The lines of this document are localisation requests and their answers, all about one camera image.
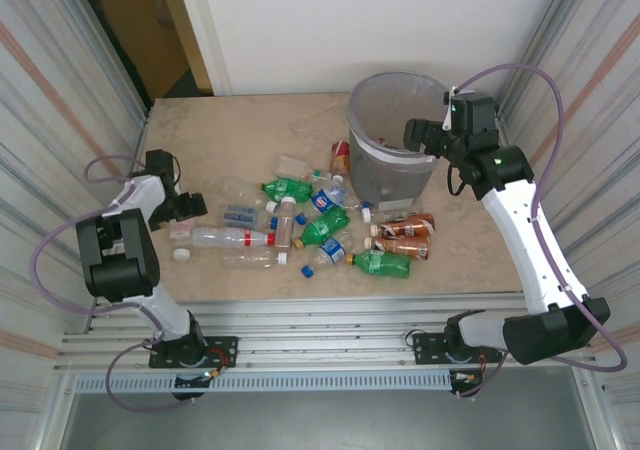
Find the brown wooden door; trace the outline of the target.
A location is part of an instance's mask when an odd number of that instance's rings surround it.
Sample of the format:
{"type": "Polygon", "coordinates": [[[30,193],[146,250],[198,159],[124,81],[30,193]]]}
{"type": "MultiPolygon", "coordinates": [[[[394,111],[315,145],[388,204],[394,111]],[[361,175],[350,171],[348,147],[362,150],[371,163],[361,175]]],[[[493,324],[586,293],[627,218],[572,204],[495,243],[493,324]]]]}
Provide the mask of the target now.
{"type": "Polygon", "coordinates": [[[184,0],[100,0],[99,8],[151,98],[214,94],[184,0]]]}

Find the white door frame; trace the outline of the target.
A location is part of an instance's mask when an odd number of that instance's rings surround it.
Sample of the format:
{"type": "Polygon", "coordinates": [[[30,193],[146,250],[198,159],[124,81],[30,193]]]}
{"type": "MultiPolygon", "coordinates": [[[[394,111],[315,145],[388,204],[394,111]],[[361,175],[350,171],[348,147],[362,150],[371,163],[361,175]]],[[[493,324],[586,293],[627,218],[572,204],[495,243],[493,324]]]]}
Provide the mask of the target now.
{"type": "Polygon", "coordinates": [[[178,23],[181,43],[198,89],[215,96],[233,94],[209,0],[182,0],[185,23],[178,23]]]}

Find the small bottle pink label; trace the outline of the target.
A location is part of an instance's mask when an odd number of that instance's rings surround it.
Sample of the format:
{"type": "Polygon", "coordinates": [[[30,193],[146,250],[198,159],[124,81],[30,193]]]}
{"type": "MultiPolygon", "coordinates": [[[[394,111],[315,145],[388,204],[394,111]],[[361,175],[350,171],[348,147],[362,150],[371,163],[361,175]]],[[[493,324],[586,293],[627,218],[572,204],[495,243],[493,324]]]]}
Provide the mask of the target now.
{"type": "Polygon", "coordinates": [[[187,220],[169,222],[169,238],[174,243],[190,242],[196,221],[194,218],[187,220]]]}

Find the clear bottle green white label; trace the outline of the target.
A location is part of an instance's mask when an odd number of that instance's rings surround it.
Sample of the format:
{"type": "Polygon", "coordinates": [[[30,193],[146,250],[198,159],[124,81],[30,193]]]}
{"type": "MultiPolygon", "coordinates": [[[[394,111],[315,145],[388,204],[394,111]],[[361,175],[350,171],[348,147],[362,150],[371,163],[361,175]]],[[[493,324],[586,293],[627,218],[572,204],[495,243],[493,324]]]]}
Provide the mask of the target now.
{"type": "Polygon", "coordinates": [[[315,168],[304,160],[284,155],[278,157],[275,175],[310,183],[344,182],[344,178],[341,175],[332,174],[329,171],[315,168]]]}

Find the red orange juice bottle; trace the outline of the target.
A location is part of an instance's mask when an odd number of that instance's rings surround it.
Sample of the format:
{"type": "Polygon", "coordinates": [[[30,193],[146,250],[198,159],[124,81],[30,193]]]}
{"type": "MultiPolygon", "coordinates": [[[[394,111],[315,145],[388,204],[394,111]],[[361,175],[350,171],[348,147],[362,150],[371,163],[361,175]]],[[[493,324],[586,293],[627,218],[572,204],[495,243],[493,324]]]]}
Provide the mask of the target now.
{"type": "Polygon", "coordinates": [[[329,171],[332,175],[345,176],[350,171],[350,146],[345,140],[339,140],[331,146],[329,171]]]}

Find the green plastic soda bottle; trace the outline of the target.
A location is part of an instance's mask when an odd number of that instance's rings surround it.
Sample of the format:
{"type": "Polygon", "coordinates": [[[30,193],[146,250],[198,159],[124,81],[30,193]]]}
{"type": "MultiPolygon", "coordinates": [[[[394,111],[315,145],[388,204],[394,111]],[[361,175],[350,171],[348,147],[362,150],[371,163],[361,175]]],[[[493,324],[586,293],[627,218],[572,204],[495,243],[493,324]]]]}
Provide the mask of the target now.
{"type": "Polygon", "coordinates": [[[408,279],[411,258],[380,250],[368,250],[358,254],[348,253],[345,257],[348,265],[373,276],[408,279]]]}
{"type": "Polygon", "coordinates": [[[294,198],[297,203],[305,203],[310,200],[313,192],[311,183],[288,177],[279,177],[268,183],[260,183],[258,189],[277,203],[285,197],[294,198]]]}
{"type": "Polygon", "coordinates": [[[310,245],[321,245],[332,237],[338,230],[344,229],[350,223],[347,211],[342,207],[334,207],[324,215],[308,223],[302,234],[294,238],[293,246],[301,250],[310,245]]]}

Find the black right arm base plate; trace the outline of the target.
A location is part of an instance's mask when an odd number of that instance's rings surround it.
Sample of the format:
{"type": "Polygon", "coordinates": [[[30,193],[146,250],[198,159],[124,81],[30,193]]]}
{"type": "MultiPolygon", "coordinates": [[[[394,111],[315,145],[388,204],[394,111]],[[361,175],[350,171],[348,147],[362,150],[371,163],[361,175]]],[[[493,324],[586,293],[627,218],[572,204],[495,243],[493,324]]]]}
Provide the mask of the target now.
{"type": "Polygon", "coordinates": [[[411,343],[417,365],[480,364],[481,358],[487,363],[498,363],[503,355],[501,351],[489,347],[452,344],[444,333],[413,333],[411,343]]]}

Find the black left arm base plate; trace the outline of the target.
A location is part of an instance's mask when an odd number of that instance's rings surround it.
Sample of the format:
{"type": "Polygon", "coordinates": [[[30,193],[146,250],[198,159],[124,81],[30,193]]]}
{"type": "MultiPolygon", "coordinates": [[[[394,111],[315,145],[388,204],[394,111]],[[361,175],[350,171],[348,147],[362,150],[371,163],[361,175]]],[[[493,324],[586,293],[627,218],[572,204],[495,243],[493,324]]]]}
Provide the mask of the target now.
{"type": "Polygon", "coordinates": [[[220,368],[236,366],[239,338],[205,336],[195,350],[176,342],[161,342],[152,347],[148,366],[152,369],[220,368]]]}

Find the clear bottle red label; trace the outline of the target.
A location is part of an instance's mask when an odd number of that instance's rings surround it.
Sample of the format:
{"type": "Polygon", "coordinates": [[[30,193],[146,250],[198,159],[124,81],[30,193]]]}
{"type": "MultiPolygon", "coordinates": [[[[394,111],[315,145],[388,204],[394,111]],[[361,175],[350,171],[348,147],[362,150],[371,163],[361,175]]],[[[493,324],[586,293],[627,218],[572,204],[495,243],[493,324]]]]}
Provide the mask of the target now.
{"type": "Polygon", "coordinates": [[[191,242],[197,248],[273,246],[275,234],[235,227],[196,227],[191,242]]]}

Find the aluminium rail frame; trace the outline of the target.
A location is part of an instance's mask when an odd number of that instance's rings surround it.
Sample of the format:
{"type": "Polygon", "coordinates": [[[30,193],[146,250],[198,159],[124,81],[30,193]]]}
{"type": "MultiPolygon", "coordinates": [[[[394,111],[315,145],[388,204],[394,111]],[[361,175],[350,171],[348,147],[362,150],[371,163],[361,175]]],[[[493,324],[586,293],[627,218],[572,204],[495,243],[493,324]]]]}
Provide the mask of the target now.
{"type": "MultiPolygon", "coordinates": [[[[415,365],[410,330],[441,332],[470,310],[526,311],[517,293],[183,302],[202,332],[239,338],[237,371],[399,369],[415,365]]],[[[131,312],[97,316],[84,334],[65,335],[54,371],[103,374],[113,357],[149,336],[131,312]]]]}

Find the crushed clear bottle white cap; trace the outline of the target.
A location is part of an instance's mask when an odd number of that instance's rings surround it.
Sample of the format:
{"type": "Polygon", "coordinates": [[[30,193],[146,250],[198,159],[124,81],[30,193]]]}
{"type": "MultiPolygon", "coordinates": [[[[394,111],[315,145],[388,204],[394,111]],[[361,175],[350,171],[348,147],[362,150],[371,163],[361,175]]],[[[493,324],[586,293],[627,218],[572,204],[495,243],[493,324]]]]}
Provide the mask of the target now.
{"type": "Polygon", "coordinates": [[[268,213],[276,213],[278,203],[272,200],[258,184],[251,184],[235,177],[219,179],[215,184],[218,195],[230,203],[255,207],[268,213]]]}

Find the clear plastic trash bin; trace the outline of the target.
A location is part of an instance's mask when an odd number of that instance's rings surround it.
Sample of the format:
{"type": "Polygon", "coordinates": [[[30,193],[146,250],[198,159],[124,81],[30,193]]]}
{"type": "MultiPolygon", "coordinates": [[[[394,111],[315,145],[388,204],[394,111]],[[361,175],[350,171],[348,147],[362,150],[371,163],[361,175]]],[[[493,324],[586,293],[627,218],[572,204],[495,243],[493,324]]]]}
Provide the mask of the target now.
{"type": "Polygon", "coordinates": [[[420,197],[437,160],[404,146],[411,119],[444,119],[445,86],[428,76],[391,71],[370,76],[351,91],[350,178],[359,199],[387,208],[408,206],[420,197]]]}

